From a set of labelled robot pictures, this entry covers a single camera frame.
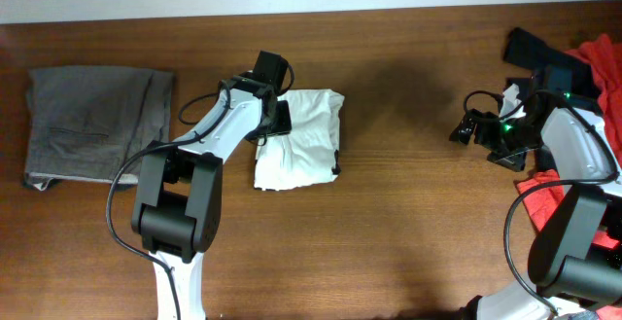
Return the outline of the white t-shirt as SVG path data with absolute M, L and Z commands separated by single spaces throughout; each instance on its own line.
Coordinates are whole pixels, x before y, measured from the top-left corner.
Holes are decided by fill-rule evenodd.
M 284 191 L 325 184 L 340 174 L 340 119 L 345 96 L 331 89 L 297 89 L 280 96 L 292 130 L 257 147 L 254 187 Z

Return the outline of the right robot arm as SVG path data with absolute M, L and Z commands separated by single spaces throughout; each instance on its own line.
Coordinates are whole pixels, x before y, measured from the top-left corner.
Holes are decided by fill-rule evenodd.
M 450 140 L 485 147 L 490 162 L 513 171 L 530 150 L 552 157 L 558 179 L 537 184 L 510 205 L 503 250 L 513 282 L 493 295 L 474 298 L 464 319 L 568 319 L 585 310 L 621 303 L 621 249 L 596 244 L 598 232 L 621 237 L 621 166 L 605 137 L 595 100 L 572 92 L 570 70 L 548 65 L 523 89 L 512 85 L 493 94 L 499 111 L 466 108 Z M 546 188 L 564 197 L 532 244 L 528 271 L 517 270 L 510 228 L 518 206 Z

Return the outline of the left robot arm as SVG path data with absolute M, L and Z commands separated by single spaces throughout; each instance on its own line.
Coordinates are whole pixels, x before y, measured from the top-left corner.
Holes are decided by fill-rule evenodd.
M 219 83 L 215 105 L 189 132 L 142 157 L 131 227 L 155 268 L 158 318 L 205 318 L 202 264 L 220 224 L 225 162 L 244 140 L 291 131 L 279 97 L 293 75 L 283 57 L 260 52 L 251 71 Z

